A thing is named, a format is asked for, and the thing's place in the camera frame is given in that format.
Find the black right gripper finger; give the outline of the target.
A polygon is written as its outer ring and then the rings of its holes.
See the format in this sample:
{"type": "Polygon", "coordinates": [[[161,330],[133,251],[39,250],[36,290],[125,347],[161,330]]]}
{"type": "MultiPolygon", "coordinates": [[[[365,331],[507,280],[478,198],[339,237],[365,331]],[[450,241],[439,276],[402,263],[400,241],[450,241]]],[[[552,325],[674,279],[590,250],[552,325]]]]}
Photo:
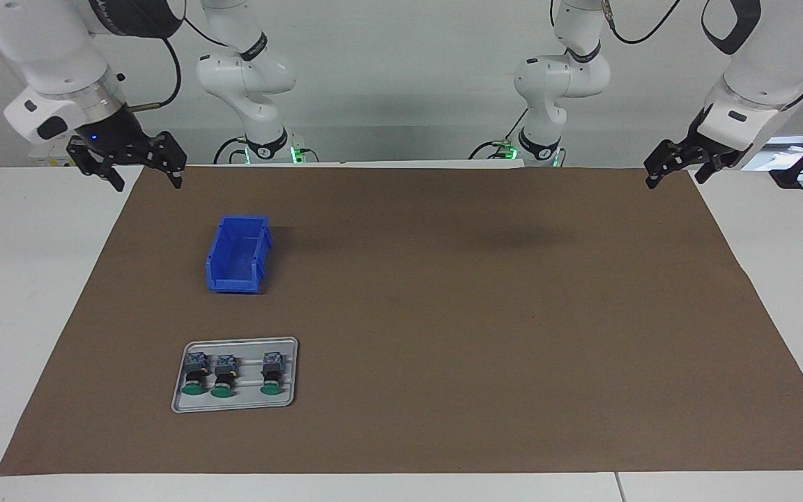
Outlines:
{"type": "Polygon", "coordinates": [[[114,168],[114,159],[111,156],[93,151],[80,136],[71,136],[66,150],[81,174],[101,178],[115,191],[124,190],[124,178],[114,168]]]}
{"type": "Polygon", "coordinates": [[[137,142],[136,156],[144,167],[165,174],[173,188],[182,188],[188,156],[169,131],[162,131],[155,137],[137,142]]]}

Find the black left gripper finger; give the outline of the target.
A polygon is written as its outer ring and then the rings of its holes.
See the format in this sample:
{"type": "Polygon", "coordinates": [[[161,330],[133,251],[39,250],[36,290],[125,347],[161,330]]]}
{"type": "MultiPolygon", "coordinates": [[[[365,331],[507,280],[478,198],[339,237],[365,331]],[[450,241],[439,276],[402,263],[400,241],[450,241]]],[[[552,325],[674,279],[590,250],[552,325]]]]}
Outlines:
{"type": "Polygon", "coordinates": [[[644,159],[645,184],[650,190],[655,190],[667,175],[681,171],[687,166],[687,162],[683,159],[685,150],[682,141],[665,139],[660,141],[653,152],[644,159]]]}
{"type": "Polygon", "coordinates": [[[724,163],[720,157],[712,157],[710,161],[705,162],[704,165],[695,172],[694,180],[697,184],[702,185],[710,180],[711,176],[722,171],[724,168],[726,168],[726,163],[724,163]]]}

